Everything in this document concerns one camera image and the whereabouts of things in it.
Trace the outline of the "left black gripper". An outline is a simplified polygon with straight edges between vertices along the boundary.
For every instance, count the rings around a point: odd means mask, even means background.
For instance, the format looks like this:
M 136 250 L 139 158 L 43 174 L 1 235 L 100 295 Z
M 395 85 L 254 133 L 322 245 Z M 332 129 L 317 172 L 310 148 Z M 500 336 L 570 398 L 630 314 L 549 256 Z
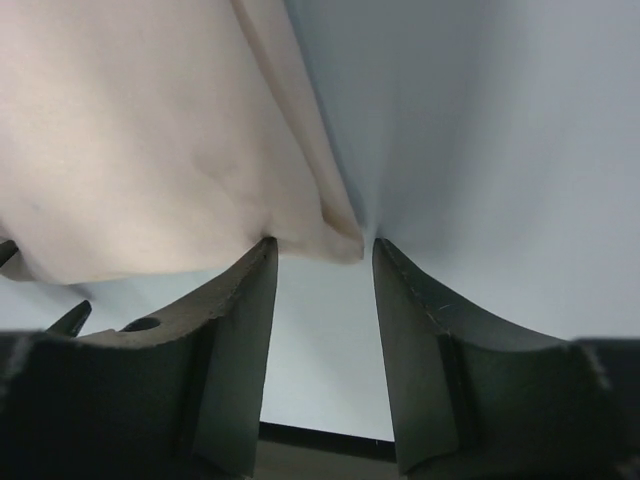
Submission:
M 14 241 L 2 241 L 1 265 L 4 266 L 18 252 L 19 249 Z M 79 297 L 71 297 L 70 293 L 64 293 L 57 286 L 36 282 L 25 283 L 24 286 L 28 288 L 29 299 L 32 302 L 38 300 L 40 303 L 44 303 L 46 299 L 49 307 L 52 307 L 54 302 L 61 305 L 62 301 L 69 303 L 71 300 L 79 299 Z M 48 328 L 48 331 L 64 336 L 78 336 L 91 312 L 91 303 L 88 299 L 83 299 L 68 312 L 64 313 L 59 320 L 54 322 L 53 325 Z

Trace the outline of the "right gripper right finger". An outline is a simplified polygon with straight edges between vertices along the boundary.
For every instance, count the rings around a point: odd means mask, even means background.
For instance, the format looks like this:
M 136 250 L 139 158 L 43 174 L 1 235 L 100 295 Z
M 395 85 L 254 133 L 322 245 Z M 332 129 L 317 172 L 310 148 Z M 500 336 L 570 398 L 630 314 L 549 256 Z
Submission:
M 489 313 L 388 240 L 372 263 L 402 473 L 566 473 L 597 460 L 600 402 L 579 346 Z

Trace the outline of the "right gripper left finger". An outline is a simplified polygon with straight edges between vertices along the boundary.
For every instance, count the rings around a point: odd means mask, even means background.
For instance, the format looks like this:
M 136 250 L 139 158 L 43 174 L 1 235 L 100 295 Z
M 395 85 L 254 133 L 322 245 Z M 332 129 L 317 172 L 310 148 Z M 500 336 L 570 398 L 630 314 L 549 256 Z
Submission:
M 144 412 L 170 399 L 173 455 L 226 477 L 252 476 L 278 274 L 278 246 L 260 241 L 228 270 L 123 329 L 81 337 L 108 355 L 95 378 Z

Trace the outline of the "cream white t shirt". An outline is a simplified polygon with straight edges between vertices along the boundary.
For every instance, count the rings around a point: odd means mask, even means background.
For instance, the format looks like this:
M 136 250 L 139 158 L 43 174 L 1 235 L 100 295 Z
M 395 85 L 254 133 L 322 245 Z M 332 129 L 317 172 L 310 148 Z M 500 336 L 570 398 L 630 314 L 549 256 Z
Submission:
M 78 284 L 364 240 L 281 1 L 5 1 L 1 236 Z

